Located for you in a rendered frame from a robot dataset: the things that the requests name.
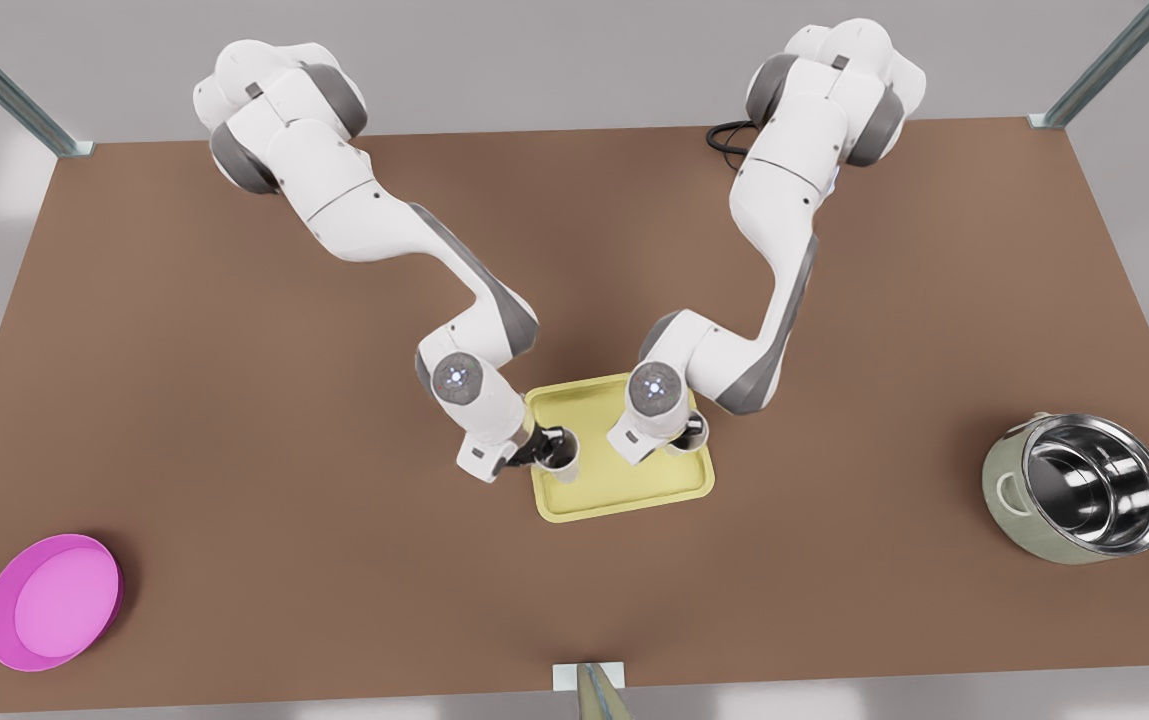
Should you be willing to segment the pink round bowl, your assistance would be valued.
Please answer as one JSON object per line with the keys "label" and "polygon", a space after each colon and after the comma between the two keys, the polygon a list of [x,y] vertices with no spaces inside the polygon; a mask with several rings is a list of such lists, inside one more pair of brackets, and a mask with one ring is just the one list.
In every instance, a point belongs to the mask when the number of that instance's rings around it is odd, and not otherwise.
{"label": "pink round bowl", "polygon": [[98,539],[40,539],[0,574],[0,664],[43,673],[71,661],[111,628],[123,571]]}

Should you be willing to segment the steel pot with green outside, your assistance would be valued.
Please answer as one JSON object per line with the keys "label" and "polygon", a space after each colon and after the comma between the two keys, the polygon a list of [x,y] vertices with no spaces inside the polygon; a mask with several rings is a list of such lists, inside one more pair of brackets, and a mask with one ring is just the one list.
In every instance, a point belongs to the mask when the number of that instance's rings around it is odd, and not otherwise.
{"label": "steel pot with green outside", "polygon": [[1038,413],[990,446],[987,510],[1023,551],[1061,565],[1149,551],[1149,447],[1101,416]]}

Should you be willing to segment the white IKEA cup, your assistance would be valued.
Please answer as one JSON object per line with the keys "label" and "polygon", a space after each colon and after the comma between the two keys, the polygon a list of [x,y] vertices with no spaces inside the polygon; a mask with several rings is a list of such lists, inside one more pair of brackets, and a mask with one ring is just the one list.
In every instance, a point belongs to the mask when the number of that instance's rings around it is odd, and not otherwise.
{"label": "white IKEA cup", "polygon": [[580,443],[577,434],[564,427],[541,428],[534,451],[534,465],[560,483],[573,483],[579,474]]}
{"label": "white IKEA cup", "polygon": [[[689,416],[703,416],[703,415],[701,413],[701,411],[697,411],[697,409],[693,409],[691,411]],[[702,448],[707,446],[707,442],[705,443],[680,443],[679,442],[679,434],[678,434],[678,436],[676,436],[673,439],[670,439],[670,441],[666,443],[666,446],[664,446],[664,451],[666,454],[673,455],[673,456],[680,456],[683,454],[693,454],[693,452],[697,452],[699,450],[702,450]]]}

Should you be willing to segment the silver frame post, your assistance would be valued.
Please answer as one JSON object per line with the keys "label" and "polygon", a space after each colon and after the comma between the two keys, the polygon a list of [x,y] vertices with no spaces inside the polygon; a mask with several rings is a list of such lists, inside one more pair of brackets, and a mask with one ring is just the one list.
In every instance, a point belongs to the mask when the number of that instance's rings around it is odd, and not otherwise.
{"label": "silver frame post", "polygon": [[626,687],[623,661],[556,664],[552,686],[555,692],[577,692],[578,720],[634,720],[620,697]]}
{"label": "silver frame post", "polygon": [[61,127],[57,119],[53,119],[49,113],[36,104],[34,100],[26,95],[26,92],[1,68],[0,106],[57,158],[88,158],[93,154],[95,147],[93,141],[75,140],[65,129]]}
{"label": "silver frame post", "polygon": [[1149,45],[1149,3],[1146,3],[1133,20],[1115,36],[1098,59],[1092,61],[1080,77],[1064,91],[1044,113],[1027,115],[1030,127],[1066,129],[1095,96],[1098,96],[1118,73]]}

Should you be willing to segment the yellow rectangular tray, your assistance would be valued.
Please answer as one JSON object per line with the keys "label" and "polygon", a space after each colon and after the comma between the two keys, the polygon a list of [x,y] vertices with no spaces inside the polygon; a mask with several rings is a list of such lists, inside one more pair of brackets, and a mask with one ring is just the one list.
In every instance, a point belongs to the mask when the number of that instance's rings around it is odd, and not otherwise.
{"label": "yellow rectangular tray", "polygon": [[607,433],[623,413],[626,384],[629,374],[620,373],[539,387],[525,395],[542,427],[573,429],[580,446],[574,482],[561,483],[545,469],[530,469],[535,508],[545,520],[577,521],[655,508],[701,498],[714,488],[708,447],[692,454],[658,450],[635,466],[614,450]]}

